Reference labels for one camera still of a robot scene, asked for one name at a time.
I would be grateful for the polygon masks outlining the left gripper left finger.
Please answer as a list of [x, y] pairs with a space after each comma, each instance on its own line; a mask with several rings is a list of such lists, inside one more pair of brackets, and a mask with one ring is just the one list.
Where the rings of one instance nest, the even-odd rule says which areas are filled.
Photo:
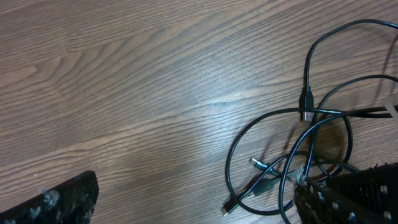
[[89, 224], [98, 195], [96, 173], [87, 170], [1, 212], [1, 224]]

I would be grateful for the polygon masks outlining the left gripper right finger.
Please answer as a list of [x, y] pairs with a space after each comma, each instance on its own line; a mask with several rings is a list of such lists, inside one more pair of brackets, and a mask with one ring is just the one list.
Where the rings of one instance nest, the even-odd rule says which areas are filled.
[[302, 223], [397, 224], [397, 164], [384, 164], [295, 188]]

